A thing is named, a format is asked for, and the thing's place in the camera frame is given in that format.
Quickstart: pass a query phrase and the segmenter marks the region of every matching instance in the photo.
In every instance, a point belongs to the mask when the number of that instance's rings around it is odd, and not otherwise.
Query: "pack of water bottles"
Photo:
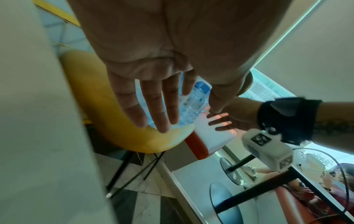
[[[180,86],[178,88],[180,121],[178,124],[172,125],[171,129],[180,128],[187,124],[193,124],[195,120],[199,118],[200,115],[204,112],[209,101],[211,85],[208,82],[206,82],[202,78],[198,78],[191,94],[189,94],[188,96],[182,95],[182,83],[183,75],[181,75]],[[149,125],[153,128],[156,128],[154,121],[152,120],[151,115],[149,113],[148,106],[146,105],[146,101],[141,92],[139,82],[135,82],[135,85],[138,101],[149,119]]]

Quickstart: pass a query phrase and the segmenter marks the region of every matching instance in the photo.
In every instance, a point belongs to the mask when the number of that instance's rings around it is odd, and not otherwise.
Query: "hand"
[[[212,84],[209,104],[220,112],[239,93],[291,0],[68,2],[105,63],[124,113],[135,125],[147,125],[135,94],[139,79],[157,129],[167,132],[179,121],[179,73],[186,71],[183,94],[191,92],[198,75]]]
[[[230,124],[216,127],[216,131],[226,131],[230,129],[240,129],[248,131],[251,128],[259,128],[257,123],[257,116],[262,102],[238,97],[227,105],[221,113],[228,113],[219,119],[209,122],[209,126],[228,122]],[[207,115],[207,118],[216,116],[214,113]]]

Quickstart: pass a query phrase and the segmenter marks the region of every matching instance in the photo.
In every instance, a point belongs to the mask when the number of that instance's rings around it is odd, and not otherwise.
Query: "chair seat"
[[[193,132],[194,125],[173,129],[166,134],[152,127],[133,125],[116,101],[106,67],[95,53],[70,51],[60,60],[77,103],[103,137],[113,144],[135,152],[163,152]]]

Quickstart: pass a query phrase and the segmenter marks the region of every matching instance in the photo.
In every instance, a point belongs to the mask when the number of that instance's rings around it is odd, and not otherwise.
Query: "transparent plastic bottle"
[[[178,88],[179,93],[179,105],[180,105],[180,121],[176,125],[172,125],[171,129],[180,128],[187,124],[193,124],[197,118],[203,113],[208,105],[211,85],[207,83],[202,78],[199,78],[197,83],[194,85],[191,94],[188,96],[182,95],[182,83],[183,76],[181,76],[180,86]],[[149,113],[148,106],[141,92],[139,82],[135,82],[136,95],[141,107],[144,109],[147,118],[149,119],[149,125],[156,128],[154,121]]]

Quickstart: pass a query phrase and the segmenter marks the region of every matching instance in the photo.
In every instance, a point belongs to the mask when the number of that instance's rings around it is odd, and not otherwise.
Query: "black wristband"
[[[267,101],[258,111],[258,125],[263,130],[274,128],[274,133],[282,134],[285,143],[299,145],[304,140],[311,140],[321,102],[298,97]]]

